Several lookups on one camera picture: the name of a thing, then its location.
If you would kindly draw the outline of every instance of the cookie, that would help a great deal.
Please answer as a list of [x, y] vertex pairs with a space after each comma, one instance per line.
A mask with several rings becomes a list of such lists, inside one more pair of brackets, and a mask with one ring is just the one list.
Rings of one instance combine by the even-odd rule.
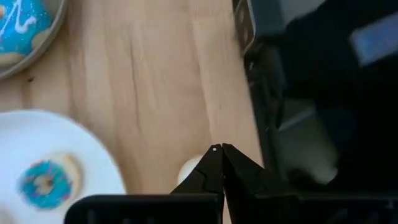
[[0, 65], [29, 55], [48, 36], [51, 24], [41, 0], [0, 0]]
[[39, 210], [70, 205], [81, 189], [81, 172], [68, 154], [52, 154], [32, 164], [19, 180], [24, 200]]

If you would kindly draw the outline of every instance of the black device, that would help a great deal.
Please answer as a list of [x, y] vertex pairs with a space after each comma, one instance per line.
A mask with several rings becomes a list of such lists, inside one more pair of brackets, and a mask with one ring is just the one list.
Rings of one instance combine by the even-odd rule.
[[288, 24], [279, 0], [233, 6], [265, 167], [285, 175], [284, 100], [310, 99], [344, 168], [328, 190], [398, 189], [398, 1], [326, 0]]
[[398, 195], [301, 192], [229, 144], [211, 146], [170, 195], [97, 195], [77, 201], [65, 224], [397, 223]]

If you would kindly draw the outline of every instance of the wooden table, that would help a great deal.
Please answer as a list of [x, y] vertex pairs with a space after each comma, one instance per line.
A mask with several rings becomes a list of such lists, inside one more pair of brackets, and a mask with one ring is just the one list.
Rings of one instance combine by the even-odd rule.
[[21, 108], [95, 133], [132, 194], [170, 192], [215, 143], [261, 163], [231, 0], [70, 0], [48, 52], [0, 83], [0, 110]]

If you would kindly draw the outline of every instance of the blue frosted donut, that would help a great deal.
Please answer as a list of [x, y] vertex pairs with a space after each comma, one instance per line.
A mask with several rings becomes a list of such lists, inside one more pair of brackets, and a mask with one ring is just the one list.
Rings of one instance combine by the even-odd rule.
[[33, 164], [20, 179], [20, 192], [29, 204], [52, 210], [68, 200], [72, 193], [72, 180], [65, 169], [54, 161]]
[[40, 0], [0, 0], [0, 13], [0, 55], [28, 55], [52, 23]]

